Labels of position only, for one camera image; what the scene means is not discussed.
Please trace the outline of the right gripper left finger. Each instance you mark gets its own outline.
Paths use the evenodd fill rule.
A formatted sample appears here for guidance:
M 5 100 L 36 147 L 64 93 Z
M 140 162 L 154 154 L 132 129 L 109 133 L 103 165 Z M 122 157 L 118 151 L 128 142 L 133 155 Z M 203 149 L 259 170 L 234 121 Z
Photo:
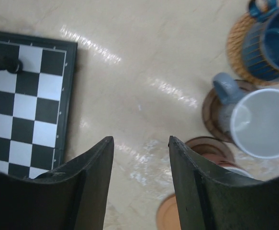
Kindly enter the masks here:
M 0 172 L 0 230 L 101 230 L 113 156 L 107 136 L 34 179 Z

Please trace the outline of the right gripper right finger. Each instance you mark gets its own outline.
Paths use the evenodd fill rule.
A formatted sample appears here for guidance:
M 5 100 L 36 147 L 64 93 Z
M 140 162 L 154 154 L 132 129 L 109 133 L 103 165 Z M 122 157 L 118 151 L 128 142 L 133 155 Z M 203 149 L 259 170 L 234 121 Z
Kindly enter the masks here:
M 174 136 L 168 148 L 183 230 L 279 230 L 279 177 L 236 174 Z

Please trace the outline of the pink patterned cup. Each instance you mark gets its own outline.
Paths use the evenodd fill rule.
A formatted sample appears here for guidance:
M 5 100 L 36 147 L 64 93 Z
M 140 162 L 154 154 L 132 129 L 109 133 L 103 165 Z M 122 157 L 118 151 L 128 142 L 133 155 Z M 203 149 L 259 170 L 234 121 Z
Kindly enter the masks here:
M 212 153 L 204 153 L 204 154 L 202 154 L 202 156 L 205 157 L 206 159 L 208 159 L 209 161 L 212 161 L 216 165 L 223 167 L 229 171 L 232 171 L 239 175 L 253 178 L 253 176 L 249 172 L 247 172 L 246 170 L 244 170 L 243 168 L 241 168 L 239 165 L 235 164 L 234 162 L 229 161 L 227 158 L 225 158 L 223 156 L 212 154 Z

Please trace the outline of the dark wooden coaster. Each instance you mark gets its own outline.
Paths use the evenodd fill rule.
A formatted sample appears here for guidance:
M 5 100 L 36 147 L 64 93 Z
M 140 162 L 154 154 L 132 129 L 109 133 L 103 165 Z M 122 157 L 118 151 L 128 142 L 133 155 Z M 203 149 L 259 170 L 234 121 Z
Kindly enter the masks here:
M 241 99 L 258 88 L 245 81 L 215 78 L 202 105 L 202 120 L 206 129 L 218 140 L 234 143 L 231 118 Z
M 197 137 L 186 141 L 185 145 L 199 155 L 209 153 L 235 162 L 234 155 L 230 148 L 218 139 L 212 137 Z

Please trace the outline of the grey printed mug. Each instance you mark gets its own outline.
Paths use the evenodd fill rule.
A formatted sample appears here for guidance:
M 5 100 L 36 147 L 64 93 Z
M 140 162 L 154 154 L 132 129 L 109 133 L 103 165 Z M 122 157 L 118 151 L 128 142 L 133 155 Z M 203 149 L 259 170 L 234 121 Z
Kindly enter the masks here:
M 248 155 L 279 158 L 279 89 L 245 92 L 224 72 L 215 75 L 212 83 L 221 103 L 221 130 Z

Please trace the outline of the black white chessboard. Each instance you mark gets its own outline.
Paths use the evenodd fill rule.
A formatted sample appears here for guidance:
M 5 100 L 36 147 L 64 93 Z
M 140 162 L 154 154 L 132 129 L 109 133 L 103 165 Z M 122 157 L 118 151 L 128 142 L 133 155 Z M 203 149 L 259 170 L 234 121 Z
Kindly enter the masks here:
M 63 163 L 78 45 L 0 32 L 0 55 L 22 72 L 0 70 L 0 172 L 36 178 Z

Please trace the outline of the woven rattan coaster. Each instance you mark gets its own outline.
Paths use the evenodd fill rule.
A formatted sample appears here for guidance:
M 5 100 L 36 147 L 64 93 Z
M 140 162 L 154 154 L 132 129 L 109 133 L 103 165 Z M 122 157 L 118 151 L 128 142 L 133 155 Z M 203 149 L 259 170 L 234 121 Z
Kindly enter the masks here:
M 274 82 L 255 78 L 243 65 L 241 57 L 243 39 L 254 23 L 255 20 L 251 18 L 250 14 L 245 13 L 232 26 L 226 42 L 226 54 L 228 62 L 232 70 L 243 80 L 246 80 L 257 86 L 275 85 L 276 83 Z

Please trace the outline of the dark blue cup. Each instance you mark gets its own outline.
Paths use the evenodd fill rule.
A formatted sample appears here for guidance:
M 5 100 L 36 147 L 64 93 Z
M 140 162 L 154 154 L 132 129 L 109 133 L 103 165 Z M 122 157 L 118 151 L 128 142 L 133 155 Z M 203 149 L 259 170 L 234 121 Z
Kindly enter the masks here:
M 248 72 L 257 79 L 279 82 L 279 6 L 276 0 L 267 1 L 262 11 L 255 0 L 248 4 L 254 25 L 242 44 L 242 61 Z

